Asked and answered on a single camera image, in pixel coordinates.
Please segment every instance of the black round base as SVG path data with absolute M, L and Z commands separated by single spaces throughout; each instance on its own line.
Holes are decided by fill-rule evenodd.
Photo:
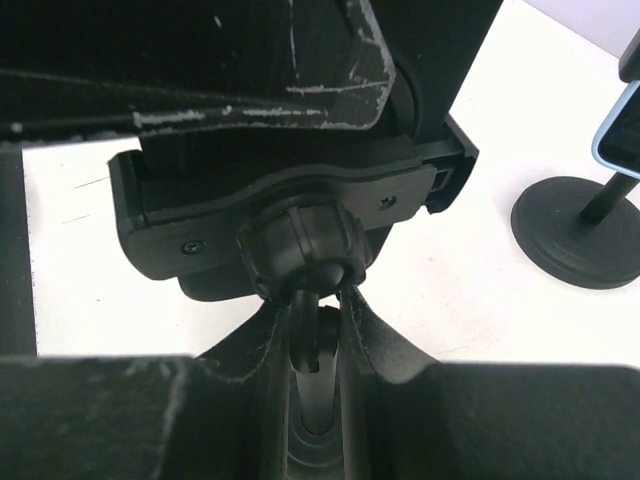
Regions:
M 640 211 L 624 199 L 599 225 L 580 212 L 602 185 L 548 178 L 527 188 L 511 212 L 520 248 L 542 270 L 583 288 L 608 289 L 640 276 Z
M 340 387 L 336 382 L 333 425 L 323 435 L 312 435 L 302 423 L 302 410 L 295 374 L 291 374 L 289 392 L 288 480 L 334 480 L 344 478 Z

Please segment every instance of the white floor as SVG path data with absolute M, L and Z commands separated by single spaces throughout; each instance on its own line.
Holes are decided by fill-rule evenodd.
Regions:
M 507 0 L 453 109 L 480 148 L 477 168 L 450 210 L 395 227 L 362 287 L 377 313 L 441 359 L 640 366 L 640 281 L 606 292 L 565 285 L 528 261 L 509 227 L 511 206 L 537 180 L 610 177 L 590 144 L 623 88 L 615 58 Z M 197 354 L 260 303 L 193 302 L 175 280 L 147 280 L 128 264 L 106 162 L 136 146 L 26 152 L 44 355 Z M 640 205 L 640 191 L 631 199 Z

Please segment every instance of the smartphone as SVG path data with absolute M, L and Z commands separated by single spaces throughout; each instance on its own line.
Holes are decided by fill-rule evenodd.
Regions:
M 640 80 L 631 82 L 613 106 L 591 152 L 605 167 L 640 179 Z

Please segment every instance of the screw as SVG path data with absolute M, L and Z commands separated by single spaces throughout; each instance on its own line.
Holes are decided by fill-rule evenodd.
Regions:
M 202 252 L 202 250 L 204 250 L 204 243 L 199 241 L 187 242 L 180 249 L 184 255 L 195 255 Z
M 386 197 L 378 202 L 378 210 L 387 210 L 393 207 L 398 199 L 396 197 Z

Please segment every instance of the metal rod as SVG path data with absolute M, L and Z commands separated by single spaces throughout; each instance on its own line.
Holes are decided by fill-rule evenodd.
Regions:
M 298 373 L 318 371 L 318 300 L 313 292 L 296 290 L 289 306 L 289 356 Z
M 591 225 L 598 225 L 639 182 L 638 179 L 616 173 L 580 212 L 580 218 Z
M 327 433 L 333 425 L 340 311 L 324 307 L 319 309 L 318 316 L 319 371 L 296 372 L 302 424 L 313 435 Z

